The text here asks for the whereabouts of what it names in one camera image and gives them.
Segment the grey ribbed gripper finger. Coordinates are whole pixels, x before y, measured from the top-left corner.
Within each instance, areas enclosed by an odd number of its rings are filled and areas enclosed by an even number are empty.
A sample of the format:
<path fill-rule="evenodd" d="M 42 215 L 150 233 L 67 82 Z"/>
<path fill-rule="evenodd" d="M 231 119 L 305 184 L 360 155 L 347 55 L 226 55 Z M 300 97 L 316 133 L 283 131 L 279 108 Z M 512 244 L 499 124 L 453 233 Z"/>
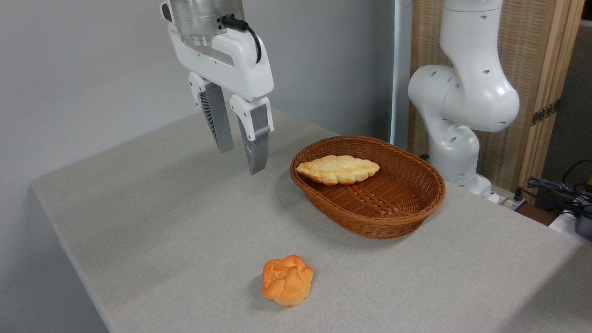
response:
<path fill-rule="evenodd" d="M 195 73 L 190 73 L 188 80 L 194 103 L 203 112 L 220 152 L 224 154 L 234 149 L 222 88 Z"/>
<path fill-rule="evenodd" d="M 237 115 L 250 173 L 265 169 L 268 160 L 269 133 L 274 131 L 269 99 L 249 102 L 237 95 L 230 98 L 230 107 Z"/>

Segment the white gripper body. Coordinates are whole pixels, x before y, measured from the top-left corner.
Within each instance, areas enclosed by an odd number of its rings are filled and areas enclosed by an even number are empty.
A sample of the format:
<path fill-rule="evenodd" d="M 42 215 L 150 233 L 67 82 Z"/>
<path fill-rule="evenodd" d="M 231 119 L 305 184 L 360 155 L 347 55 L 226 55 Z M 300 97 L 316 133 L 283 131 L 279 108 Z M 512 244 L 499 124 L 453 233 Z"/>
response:
<path fill-rule="evenodd" d="M 250 102 L 273 90 L 264 43 L 241 1 L 165 1 L 160 10 L 186 69 Z"/>

